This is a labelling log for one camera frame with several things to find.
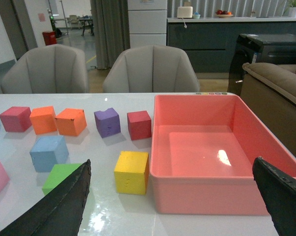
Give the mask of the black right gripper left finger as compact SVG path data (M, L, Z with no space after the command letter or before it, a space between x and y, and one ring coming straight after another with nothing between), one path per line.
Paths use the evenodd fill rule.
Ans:
M89 194L87 160L50 193L0 231L0 236L76 236Z

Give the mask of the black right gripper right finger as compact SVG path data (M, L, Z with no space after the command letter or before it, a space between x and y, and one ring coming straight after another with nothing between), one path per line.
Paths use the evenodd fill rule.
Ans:
M296 179L257 157L254 180L280 236L296 236Z

